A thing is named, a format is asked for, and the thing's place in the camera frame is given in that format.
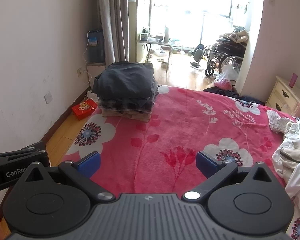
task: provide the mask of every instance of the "baseboard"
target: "baseboard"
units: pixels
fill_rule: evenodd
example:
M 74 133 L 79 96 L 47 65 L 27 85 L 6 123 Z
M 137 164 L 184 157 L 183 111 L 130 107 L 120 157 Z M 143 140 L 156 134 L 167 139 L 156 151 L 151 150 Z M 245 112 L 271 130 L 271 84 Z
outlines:
M 51 128 L 46 132 L 46 134 L 42 137 L 42 141 L 44 143 L 47 143 L 50 138 L 53 136 L 53 134 L 57 131 L 57 129 L 60 127 L 60 125 L 67 119 L 69 114 L 71 114 L 71 107 L 75 106 L 82 102 L 84 97 L 86 96 L 87 92 L 90 90 L 90 87 L 88 87 L 72 104 L 69 106 L 66 111 L 56 120 L 56 122 L 51 126 Z M 7 193 L 4 195 L 1 204 L 0 204 L 0 220 L 2 220 L 3 214 L 2 214 L 2 206 L 7 197 L 9 196 L 11 190 L 13 189 L 13 186 L 8 188 Z
M 56 120 L 56 122 L 51 126 L 51 128 L 47 131 L 47 133 L 42 137 L 42 141 L 44 143 L 47 143 L 52 135 L 57 131 L 57 129 L 60 127 L 60 125 L 67 119 L 69 114 L 71 113 L 71 107 L 75 106 L 82 102 L 84 97 L 86 96 L 87 92 L 90 90 L 90 87 L 88 87 L 72 104 L 69 106 L 66 111 Z

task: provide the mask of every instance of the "red gift box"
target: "red gift box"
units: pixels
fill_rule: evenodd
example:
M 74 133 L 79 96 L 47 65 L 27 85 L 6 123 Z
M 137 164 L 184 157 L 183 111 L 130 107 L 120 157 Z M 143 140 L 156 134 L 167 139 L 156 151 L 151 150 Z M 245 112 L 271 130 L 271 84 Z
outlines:
M 88 99 L 71 108 L 78 120 L 81 120 L 91 115 L 97 107 L 98 105 L 95 101 Z

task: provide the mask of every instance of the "blue gripper pad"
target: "blue gripper pad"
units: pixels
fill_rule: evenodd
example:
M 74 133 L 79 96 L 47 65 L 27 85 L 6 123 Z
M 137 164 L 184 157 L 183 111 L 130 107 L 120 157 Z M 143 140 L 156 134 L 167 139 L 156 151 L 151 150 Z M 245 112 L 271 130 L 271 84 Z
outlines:
M 73 167 L 85 177 L 91 178 L 91 176 L 100 168 L 100 165 L 100 154 L 98 152 L 92 152 L 74 163 Z
M 220 171 L 225 164 L 213 158 L 204 151 L 198 152 L 195 158 L 197 168 L 206 177 L 210 178 L 217 171 Z

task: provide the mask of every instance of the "gray curtain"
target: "gray curtain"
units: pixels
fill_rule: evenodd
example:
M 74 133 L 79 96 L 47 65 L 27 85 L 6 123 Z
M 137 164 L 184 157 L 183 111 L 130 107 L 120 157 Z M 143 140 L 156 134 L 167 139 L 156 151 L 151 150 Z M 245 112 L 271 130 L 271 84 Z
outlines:
M 128 0 L 98 0 L 106 65 L 129 60 Z

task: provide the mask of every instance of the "nightstand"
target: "nightstand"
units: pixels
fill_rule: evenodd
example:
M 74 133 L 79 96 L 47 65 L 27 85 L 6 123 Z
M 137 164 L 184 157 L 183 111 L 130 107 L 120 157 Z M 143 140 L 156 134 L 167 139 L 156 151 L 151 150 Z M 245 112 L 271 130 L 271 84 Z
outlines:
M 277 81 L 266 106 L 300 117 L 300 89 L 289 87 L 289 81 L 276 76 Z

